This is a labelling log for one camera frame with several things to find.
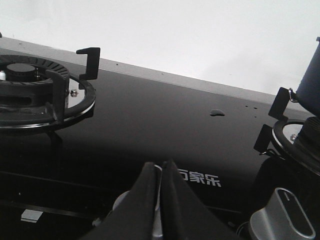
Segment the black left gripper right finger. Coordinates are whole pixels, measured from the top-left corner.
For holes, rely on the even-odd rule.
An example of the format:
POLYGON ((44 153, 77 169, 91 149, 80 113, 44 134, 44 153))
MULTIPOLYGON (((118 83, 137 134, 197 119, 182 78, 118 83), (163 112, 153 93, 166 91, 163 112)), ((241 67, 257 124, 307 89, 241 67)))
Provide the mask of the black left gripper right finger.
POLYGON ((161 223, 165 240, 240 239, 206 208, 172 160, 162 168, 161 223))

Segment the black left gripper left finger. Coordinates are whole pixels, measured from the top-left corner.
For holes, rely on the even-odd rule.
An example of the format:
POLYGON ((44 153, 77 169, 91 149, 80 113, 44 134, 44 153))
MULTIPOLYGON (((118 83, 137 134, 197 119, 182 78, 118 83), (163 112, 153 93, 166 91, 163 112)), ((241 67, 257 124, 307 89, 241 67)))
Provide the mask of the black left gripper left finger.
POLYGON ((150 240, 157 200, 158 174, 155 164, 144 164, 123 200, 102 223, 82 240, 150 240))

